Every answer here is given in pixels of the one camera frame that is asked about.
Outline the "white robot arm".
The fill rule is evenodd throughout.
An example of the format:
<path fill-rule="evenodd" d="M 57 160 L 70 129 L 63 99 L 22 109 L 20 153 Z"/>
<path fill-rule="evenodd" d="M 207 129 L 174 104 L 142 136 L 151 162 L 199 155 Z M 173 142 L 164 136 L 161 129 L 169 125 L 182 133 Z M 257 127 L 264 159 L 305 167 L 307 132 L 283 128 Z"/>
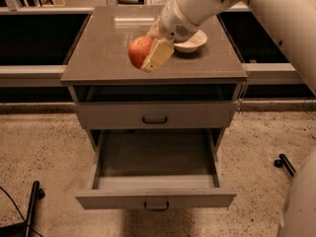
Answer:
<path fill-rule="evenodd" d="M 208 18 L 243 2 L 266 30 L 308 88 L 316 91 L 315 0 L 169 0 L 149 30 L 154 38 L 141 69 L 164 64 L 176 41 L 188 40 Z M 287 194 L 277 237 L 316 237 L 316 152 L 296 171 Z"/>

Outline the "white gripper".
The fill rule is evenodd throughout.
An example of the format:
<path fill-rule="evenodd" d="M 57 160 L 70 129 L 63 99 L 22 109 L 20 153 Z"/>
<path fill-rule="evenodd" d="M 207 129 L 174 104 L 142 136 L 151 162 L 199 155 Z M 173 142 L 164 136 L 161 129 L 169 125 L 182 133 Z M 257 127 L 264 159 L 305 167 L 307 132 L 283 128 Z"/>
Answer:
<path fill-rule="evenodd" d="M 185 42 L 198 31 L 198 0 L 168 0 L 146 36 L 155 39 L 141 70 L 154 72 L 174 53 L 175 42 Z"/>

